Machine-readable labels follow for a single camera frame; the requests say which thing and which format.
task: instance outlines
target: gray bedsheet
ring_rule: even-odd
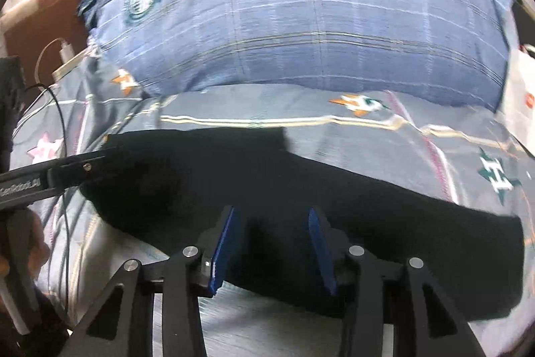
[[[53,89],[68,126],[67,138],[62,138],[53,102],[41,96],[15,131],[12,168],[57,157],[62,147],[69,154],[95,150],[108,133],[284,127],[297,155],[489,213],[518,215],[525,234],[522,301],[505,319],[471,325],[486,354],[495,356],[513,347],[535,318],[535,161],[487,109],[443,107],[394,92],[355,96],[350,90],[297,85],[227,85],[143,99],[142,89],[127,72],[95,54]],[[148,263],[165,255],[102,222],[78,190],[69,190],[66,201],[72,234],[69,315],[76,322],[123,261],[137,257]],[[38,285],[59,307],[65,300],[64,221],[57,199],[32,207],[52,246]],[[155,355],[161,353],[158,304]],[[319,357],[334,356],[338,348],[340,321],[228,284],[200,306],[209,355]]]

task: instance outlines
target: black cloth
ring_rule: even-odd
[[[513,3],[513,16],[520,44],[535,46],[535,21],[518,2]]]
[[[69,339],[67,325],[60,319],[52,303],[36,289],[42,323],[29,334],[21,336],[7,313],[0,313],[0,356],[56,357]]]
[[[377,257],[420,257],[467,320],[506,316],[520,301],[524,243],[501,217],[285,151],[281,130],[141,131],[110,136],[122,171],[82,186],[101,217],[171,255],[193,245],[223,207],[243,229],[226,280],[340,316],[323,287],[307,226],[322,208],[334,228]]]

